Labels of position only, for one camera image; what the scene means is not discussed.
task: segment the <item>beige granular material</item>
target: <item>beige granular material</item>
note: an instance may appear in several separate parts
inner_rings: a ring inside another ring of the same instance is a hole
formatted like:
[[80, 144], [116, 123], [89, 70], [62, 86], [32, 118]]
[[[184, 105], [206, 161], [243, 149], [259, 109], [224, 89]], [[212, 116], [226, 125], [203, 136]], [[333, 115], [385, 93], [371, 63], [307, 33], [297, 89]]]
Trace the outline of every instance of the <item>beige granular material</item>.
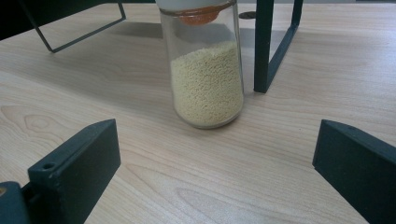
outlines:
[[176, 112], [197, 127], [235, 118], [243, 106], [236, 43], [222, 42], [171, 62]]

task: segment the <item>white lid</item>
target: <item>white lid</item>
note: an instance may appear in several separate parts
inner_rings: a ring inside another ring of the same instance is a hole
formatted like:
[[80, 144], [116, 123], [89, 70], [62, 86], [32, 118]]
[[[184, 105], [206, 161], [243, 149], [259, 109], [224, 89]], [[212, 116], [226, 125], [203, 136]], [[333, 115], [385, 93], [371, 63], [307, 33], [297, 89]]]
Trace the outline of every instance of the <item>white lid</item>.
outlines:
[[155, 0], [161, 9], [180, 11], [186, 9], [216, 6], [226, 0]]

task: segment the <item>light wood grain surface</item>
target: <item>light wood grain surface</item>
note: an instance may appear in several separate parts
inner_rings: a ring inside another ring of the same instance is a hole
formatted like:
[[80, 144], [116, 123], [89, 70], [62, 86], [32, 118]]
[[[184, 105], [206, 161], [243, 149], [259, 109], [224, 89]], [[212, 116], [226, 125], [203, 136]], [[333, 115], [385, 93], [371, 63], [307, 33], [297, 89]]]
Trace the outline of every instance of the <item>light wood grain surface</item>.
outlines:
[[[197, 130], [174, 112], [155, 5], [51, 54], [35, 31], [0, 42], [0, 182], [83, 127], [116, 119], [122, 165], [87, 223], [364, 223], [313, 168], [322, 119], [396, 145], [396, 5], [304, 5], [266, 94], [253, 87], [254, 21], [240, 21], [246, 102]], [[254, 5], [240, 5], [239, 11]], [[291, 5], [276, 5], [274, 47]], [[115, 20], [114, 5], [43, 28], [59, 45]]]

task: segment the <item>transparent glass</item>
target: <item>transparent glass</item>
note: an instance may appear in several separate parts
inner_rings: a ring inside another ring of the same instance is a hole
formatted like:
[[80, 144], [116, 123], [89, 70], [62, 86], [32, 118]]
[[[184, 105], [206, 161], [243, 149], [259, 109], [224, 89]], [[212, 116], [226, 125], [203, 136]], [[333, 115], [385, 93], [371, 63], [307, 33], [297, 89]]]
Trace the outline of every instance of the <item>transparent glass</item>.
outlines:
[[234, 120], [244, 103], [235, 1], [183, 11], [161, 9], [174, 107], [196, 128]]

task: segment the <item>black metal leg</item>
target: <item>black metal leg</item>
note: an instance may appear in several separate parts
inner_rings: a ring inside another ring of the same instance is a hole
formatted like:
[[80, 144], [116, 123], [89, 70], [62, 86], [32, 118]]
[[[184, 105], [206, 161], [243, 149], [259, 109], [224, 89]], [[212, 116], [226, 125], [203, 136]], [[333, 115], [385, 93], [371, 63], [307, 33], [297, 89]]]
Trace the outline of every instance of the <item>black metal leg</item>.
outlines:
[[53, 49], [53, 48], [50, 46], [50, 43], [47, 41], [46, 37], [44, 37], [43, 33], [41, 32], [39, 26], [38, 26], [37, 23], [35, 22], [35, 19], [33, 18], [32, 14], [31, 14], [30, 11], [29, 11], [29, 9], [28, 9], [27, 6], [24, 4], [24, 1], [23, 1], [23, 0], [18, 0], [18, 2], [20, 3], [20, 5], [21, 5], [23, 11], [25, 12], [26, 16], [28, 17], [30, 23], [32, 23], [32, 25], [35, 27], [35, 30], [37, 31], [37, 33], [38, 33], [38, 35], [40, 36], [41, 40], [44, 42], [44, 45], [45, 45], [45, 46], [47, 47], [47, 49], [48, 49], [50, 52], [52, 52], [52, 53], [56, 53], [56, 52], [58, 52], [58, 51], [60, 51], [60, 50], [62, 50], [62, 49], [68, 48], [68, 47], [70, 47], [70, 46], [76, 44], [77, 42], [79, 42], [79, 41], [81, 41], [81, 40], [83, 40], [83, 39], [86, 39], [86, 38], [88, 38], [88, 37], [90, 37], [90, 36], [92, 36], [92, 35], [95, 35], [95, 34], [101, 32], [101, 31], [103, 31], [103, 30], [105, 30], [105, 29], [107, 29], [107, 28], [113, 26], [114, 24], [117, 24], [117, 23], [119, 23], [120, 21], [124, 21], [124, 20], [126, 19], [125, 12], [124, 12], [124, 9], [123, 9], [123, 7], [122, 7], [121, 0], [117, 0], [117, 3], [118, 3], [119, 8], [120, 8], [120, 14], [121, 14], [121, 18], [120, 18], [120, 19], [118, 19], [118, 20], [116, 20], [116, 21], [113, 21], [113, 22], [111, 22], [111, 23], [109, 23], [109, 24], [107, 24], [107, 25], [105, 25], [105, 26], [103, 26], [103, 27], [101, 27], [101, 28], [99, 28], [99, 29], [97, 29], [97, 30], [94, 30], [94, 31], [92, 31], [92, 32], [90, 32], [90, 33], [87, 33], [87, 34], [85, 34], [85, 35], [83, 35], [83, 36], [81, 36], [81, 37], [79, 37], [79, 38], [77, 38], [77, 39], [75, 39], [75, 40], [72, 40], [72, 41], [70, 41], [70, 42], [68, 42], [68, 43], [66, 43], [66, 44], [64, 44], [64, 45], [62, 45], [62, 46], [60, 46], [60, 47], [58, 47], [58, 48], [56, 48], [56, 49]]
[[266, 93], [275, 77], [276, 71], [288, 51], [291, 40], [297, 32], [304, 0], [294, 0], [291, 25], [269, 62], [271, 32], [274, 14], [274, 0], [257, 1], [256, 44], [254, 62], [254, 91]]

